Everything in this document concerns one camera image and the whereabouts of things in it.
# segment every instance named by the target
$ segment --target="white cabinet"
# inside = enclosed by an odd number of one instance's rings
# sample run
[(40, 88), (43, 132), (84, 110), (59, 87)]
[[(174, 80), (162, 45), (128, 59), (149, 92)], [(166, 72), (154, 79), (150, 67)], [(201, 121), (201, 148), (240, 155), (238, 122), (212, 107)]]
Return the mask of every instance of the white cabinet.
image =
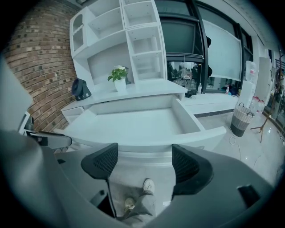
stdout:
[(205, 130), (172, 94), (95, 104), (64, 130), (77, 143), (118, 143), (120, 151), (166, 152), (174, 143), (211, 151), (226, 133)]

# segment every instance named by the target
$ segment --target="roller blind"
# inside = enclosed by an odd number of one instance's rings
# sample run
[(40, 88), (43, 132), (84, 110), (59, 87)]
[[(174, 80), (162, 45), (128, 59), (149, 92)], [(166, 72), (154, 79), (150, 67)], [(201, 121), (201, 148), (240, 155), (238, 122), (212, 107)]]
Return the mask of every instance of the roller blind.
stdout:
[(208, 49), (209, 66), (213, 70), (211, 77), (222, 77), (240, 81), (241, 42), (229, 32), (203, 20), (206, 36), (212, 40)]

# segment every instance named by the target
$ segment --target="white pot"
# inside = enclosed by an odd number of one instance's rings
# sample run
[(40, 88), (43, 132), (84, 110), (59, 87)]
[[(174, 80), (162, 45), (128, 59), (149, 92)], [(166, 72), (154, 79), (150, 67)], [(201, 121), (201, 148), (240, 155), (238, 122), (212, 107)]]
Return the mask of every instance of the white pot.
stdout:
[(114, 81), (114, 84), (118, 92), (124, 92), (126, 90), (126, 80), (124, 77), (122, 77), (121, 80)]

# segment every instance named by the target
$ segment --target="brick wall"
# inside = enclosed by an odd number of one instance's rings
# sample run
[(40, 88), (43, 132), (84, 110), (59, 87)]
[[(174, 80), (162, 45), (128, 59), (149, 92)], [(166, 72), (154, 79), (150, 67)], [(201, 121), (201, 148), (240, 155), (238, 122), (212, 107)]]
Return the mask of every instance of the brick wall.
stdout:
[(68, 125), (60, 109), (74, 100), (69, 21), (78, 11), (65, 0), (40, 1), (18, 24), (4, 49), (8, 65), (33, 97), (28, 112), (38, 131)]

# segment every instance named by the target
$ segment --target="potted plant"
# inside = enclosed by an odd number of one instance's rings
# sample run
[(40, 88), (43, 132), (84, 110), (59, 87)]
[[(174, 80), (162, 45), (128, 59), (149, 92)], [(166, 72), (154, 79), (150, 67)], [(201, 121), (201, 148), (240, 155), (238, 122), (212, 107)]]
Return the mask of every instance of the potted plant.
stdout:
[(126, 90), (126, 80), (125, 76), (127, 75), (126, 68), (124, 66), (116, 66), (114, 70), (112, 70), (112, 75), (108, 77), (108, 81), (113, 79), (113, 83), (115, 84), (116, 90), (118, 92), (123, 92)]

